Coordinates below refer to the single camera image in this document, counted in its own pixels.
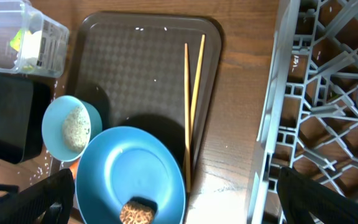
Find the blue plate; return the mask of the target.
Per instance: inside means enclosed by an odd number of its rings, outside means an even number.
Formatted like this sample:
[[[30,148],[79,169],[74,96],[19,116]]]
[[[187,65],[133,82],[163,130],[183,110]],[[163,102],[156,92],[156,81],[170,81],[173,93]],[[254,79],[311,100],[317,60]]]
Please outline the blue plate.
[[[138,128],[107,129],[91,140],[77,170],[76,199],[85,223],[120,223],[130,200],[156,210],[154,223],[183,223],[181,167],[156,137]]]

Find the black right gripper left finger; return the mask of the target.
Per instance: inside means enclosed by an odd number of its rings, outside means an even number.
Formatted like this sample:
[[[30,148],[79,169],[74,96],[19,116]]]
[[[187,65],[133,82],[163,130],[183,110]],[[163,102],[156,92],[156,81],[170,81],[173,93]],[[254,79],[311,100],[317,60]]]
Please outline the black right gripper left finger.
[[[68,223],[73,208],[75,183],[70,169],[62,169],[19,191],[16,185],[0,184],[0,223]]]

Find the orange carrot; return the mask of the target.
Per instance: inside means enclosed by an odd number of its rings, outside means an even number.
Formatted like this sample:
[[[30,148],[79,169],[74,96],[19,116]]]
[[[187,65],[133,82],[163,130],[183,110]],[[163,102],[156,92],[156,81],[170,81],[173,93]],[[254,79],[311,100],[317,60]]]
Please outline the orange carrot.
[[[77,171],[78,171],[78,165],[79,165],[79,159],[77,159],[70,167],[70,171],[72,173],[72,176],[74,179],[76,179],[76,176],[77,176]]]

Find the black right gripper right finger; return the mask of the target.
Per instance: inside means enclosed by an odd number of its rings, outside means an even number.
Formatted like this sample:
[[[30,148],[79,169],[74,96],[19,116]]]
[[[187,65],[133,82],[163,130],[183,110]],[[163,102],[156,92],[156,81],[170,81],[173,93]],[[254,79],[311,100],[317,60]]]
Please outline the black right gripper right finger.
[[[305,177],[295,169],[280,169],[277,192],[287,223],[358,224],[358,204]]]

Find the white paper napkin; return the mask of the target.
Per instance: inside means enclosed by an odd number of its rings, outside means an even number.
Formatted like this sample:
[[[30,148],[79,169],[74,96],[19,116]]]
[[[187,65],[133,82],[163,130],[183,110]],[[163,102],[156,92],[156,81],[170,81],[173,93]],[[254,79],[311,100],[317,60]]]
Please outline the white paper napkin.
[[[24,34],[24,40],[21,47],[21,56],[25,66],[36,66],[40,53],[42,41],[42,31],[36,31],[33,34],[27,31]]]

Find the brown noodle clump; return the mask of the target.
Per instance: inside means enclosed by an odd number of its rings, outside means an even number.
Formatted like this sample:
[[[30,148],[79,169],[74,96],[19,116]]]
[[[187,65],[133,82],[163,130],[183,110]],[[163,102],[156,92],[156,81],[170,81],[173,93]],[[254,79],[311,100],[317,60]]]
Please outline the brown noodle clump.
[[[155,212],[150,207],[136,201],[127,202],[119,215],[123,224],[151,224],[154,217]]]

